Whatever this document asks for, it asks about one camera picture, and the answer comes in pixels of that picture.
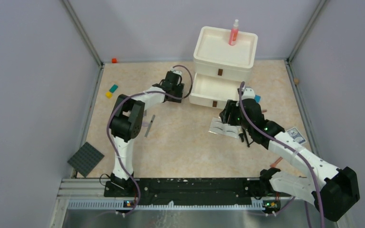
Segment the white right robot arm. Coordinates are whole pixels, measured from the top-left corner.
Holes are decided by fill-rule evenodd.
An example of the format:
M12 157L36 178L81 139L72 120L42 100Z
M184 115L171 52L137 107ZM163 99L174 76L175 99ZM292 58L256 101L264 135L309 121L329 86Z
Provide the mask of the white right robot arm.
M295 176L279 168L262 170L259 188L264 195L287 193L313 204L324 218L334 222L360 200L353 169L332 165L300 145L282 126L265 119L254 99L228 100L219 116L222 123L241 127L254 143L277 154L302 173Z

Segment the black makeup brush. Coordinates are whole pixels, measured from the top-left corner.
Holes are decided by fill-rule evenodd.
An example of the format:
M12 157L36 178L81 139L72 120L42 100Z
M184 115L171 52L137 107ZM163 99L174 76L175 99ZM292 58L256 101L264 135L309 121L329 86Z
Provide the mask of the black makeup brush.
M250 142L249 142L249 140L248 140L246 130L245 130L245 129L243 129L243 128L241 128L241 133L243 133L243 134L244 134L244 143L246 143L246 146L247 146L247 147L250 147Z

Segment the dark grey building baseplate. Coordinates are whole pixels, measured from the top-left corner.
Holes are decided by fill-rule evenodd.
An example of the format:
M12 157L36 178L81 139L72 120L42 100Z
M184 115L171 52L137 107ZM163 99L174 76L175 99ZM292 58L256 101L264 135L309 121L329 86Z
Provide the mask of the dark grey building baseplate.
M104 155L99 150L86 142L68 159L67 163L83 177L87 177L103 158Z

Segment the yellow toy block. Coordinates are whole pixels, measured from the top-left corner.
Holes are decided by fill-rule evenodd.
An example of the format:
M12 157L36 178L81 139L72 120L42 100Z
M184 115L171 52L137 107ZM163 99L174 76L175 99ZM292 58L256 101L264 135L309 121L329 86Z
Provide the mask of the yellow toy block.
M111 98L112 98L112 96L113 96L113 94L112 94L111 92L106 92L106 97L107 97L108 99L111 99Z

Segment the white drawer organizer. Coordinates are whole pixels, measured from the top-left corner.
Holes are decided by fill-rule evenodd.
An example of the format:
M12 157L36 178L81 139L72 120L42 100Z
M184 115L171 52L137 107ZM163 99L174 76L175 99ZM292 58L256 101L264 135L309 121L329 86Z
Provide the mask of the white drawer organizer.
M238 100L241 82L251 77L258 36L240 31L232 46L230 34L229 29L202 27L193 53L190 103L223 109L228 100Z

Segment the coral pink pencil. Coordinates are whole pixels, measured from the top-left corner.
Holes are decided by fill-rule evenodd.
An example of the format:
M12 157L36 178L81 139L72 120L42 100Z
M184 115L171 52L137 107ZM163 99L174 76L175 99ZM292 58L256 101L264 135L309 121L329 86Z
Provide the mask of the coral pink pencil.
M269 166L271 168L278 168L279 163L283 160L282 157L277 158L273 163L271 163Z

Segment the eyebrow stencil sheet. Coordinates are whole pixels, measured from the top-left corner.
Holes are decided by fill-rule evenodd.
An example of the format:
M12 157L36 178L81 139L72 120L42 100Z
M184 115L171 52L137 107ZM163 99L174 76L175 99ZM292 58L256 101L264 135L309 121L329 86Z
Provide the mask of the eyebrow stencil sheet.
M242 130L238 126L231 126L226 123L222 123L220 118L213 117L209 127L209 132L238 139Z

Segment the blue toy cube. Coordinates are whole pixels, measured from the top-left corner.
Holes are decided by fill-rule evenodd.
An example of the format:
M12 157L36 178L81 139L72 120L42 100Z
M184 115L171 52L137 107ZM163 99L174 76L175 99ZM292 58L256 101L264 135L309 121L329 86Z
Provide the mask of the blue toy cube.
M261 100L261 97L259 95L255 95L254 100L259 103Z

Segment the pink spray bottle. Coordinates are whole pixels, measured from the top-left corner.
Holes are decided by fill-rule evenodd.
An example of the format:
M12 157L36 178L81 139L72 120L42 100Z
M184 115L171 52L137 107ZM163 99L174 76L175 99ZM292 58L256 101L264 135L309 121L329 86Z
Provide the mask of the pink spray bottle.
M235 19L235 21L233 23L233 27L231 29L230 38L229 38L230 46L234 46L236 44L238 32L239 32L239 20Z

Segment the blue playing card box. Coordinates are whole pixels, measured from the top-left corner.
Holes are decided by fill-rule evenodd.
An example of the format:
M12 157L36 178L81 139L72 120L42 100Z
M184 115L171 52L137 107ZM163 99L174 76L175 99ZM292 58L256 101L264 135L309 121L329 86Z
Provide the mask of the blue playing card box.
M303 136L296 127L289 128L286 130L286 132L295 142L297 142L300 145L304 145L307 142L305 136Z

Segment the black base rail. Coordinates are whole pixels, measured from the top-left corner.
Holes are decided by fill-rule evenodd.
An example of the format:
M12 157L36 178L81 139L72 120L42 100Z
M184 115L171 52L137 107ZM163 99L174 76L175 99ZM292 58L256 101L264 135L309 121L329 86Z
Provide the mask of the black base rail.
M233 206L276 198L279 193L254 178L140 178L124 184L107 181L105 197L127 197L139 206Z

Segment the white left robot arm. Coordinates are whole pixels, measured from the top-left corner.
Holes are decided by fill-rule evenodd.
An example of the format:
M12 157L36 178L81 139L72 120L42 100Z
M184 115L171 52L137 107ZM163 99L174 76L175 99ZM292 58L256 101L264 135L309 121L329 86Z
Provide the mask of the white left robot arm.
M180 103L183 89L182 71L172 69L166 73L165 79L149 89L130 96L121 94L117 98L107 127L115 149L115 165L110 180L121 196L133 192L133 183L130 181L134 173L133 147L141 131L145 111L166 101Z

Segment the teal toy block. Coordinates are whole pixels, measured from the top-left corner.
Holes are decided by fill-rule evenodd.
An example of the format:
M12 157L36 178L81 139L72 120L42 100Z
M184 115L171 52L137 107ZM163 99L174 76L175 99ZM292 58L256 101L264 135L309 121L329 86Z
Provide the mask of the teal toy block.
M118 85L113 84L113 85L111 86L111 88L109 89L109 92L110 92L110 93L114 93L117 89L118 89Z

